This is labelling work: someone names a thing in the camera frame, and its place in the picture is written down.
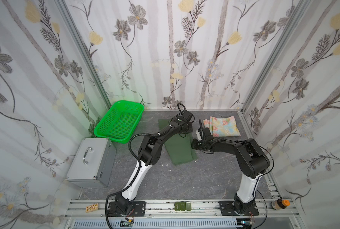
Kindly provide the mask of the floral pastel skirt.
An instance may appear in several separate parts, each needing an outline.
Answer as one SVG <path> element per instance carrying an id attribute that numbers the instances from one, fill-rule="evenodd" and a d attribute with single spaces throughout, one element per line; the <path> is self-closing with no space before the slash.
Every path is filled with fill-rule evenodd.
<path id="1" fill-rule="evenodd" d="M 226 118 L 211 116 L 209 119 L 202 120 L 202 123 L 205 128 L 209 128 L 213 137 L 241 136 L 234 116 Z"/>

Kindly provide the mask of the dark green skirt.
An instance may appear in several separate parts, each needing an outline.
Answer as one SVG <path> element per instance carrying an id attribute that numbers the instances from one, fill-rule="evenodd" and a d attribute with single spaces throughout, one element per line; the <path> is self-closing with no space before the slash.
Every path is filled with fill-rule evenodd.
<path id="1" fill-rule="evenodd" d="M 179 133 L 180 129 L 173 127 L 165 134 L 167 140 L 164 145 L 174 165 L 189 163 L 198 157 L 191 147 L 192 134 Z"/>

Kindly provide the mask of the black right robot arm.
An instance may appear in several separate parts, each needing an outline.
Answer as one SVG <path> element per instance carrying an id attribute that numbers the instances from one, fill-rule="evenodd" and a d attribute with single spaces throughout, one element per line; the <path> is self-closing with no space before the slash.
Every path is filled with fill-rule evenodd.
<path id="1" fill-rule="evenodd" d="M 214 137 L 208 128 L 199 128 L 197 137 L 192 142 L 192 148 L 210 153 L 223 152 L 236 157 L 242 179 L 234 196 L 233 208 L 236 214 L 244 215 L 254 209 L 255 194 L 260 177 L 266 173 L 270 161 L 257 142 L 249 138 L 236 141 Z"/>

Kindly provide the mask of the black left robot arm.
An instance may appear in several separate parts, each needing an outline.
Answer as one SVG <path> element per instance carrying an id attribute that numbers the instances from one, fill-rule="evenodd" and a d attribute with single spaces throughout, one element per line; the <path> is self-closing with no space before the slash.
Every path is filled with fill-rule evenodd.
<path id="1" fill-rule="evenodd" d="M 130 153 L 135 157 L 136 167 L 126 186 L 115 194 L 117 212 L 128 215 L 133 209 L 133 203 L 138 189 L 149 169 L 155 165 L 161 156 L 163 145 L 174 135 L 186 135 L 193 131 L 194 115 L 182 110 L 175 115 L 168 125 L 153 134 L 137 134 L 129 141 Z M 142 136 L 143 140 L 137 153 L 131 148 L 131 142 L 136 137 Z"/>

